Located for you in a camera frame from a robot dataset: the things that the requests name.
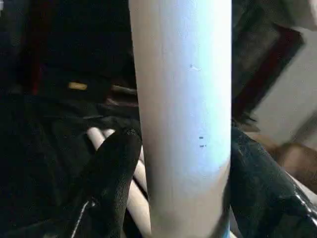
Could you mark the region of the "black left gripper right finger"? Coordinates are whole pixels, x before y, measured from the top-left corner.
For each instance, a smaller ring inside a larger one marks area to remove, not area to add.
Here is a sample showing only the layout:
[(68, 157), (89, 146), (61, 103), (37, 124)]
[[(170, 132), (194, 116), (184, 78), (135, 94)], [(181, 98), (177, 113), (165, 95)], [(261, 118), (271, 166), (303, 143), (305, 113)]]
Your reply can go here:
[(230, 204), (245, 238), (315, 238), (317, 208), (256, 141), (231, 130)]

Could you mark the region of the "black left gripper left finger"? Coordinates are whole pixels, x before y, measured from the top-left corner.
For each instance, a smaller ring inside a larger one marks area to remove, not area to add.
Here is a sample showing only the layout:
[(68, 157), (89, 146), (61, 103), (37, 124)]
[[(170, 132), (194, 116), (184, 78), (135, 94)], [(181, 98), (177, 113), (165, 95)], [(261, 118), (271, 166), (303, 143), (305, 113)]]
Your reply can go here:
[(134, 129), (122, 128), (97, 149), (70, 188), (73, 206), (67, 223), (70, 238), (121, 238), (129, 187), (142, 141)]

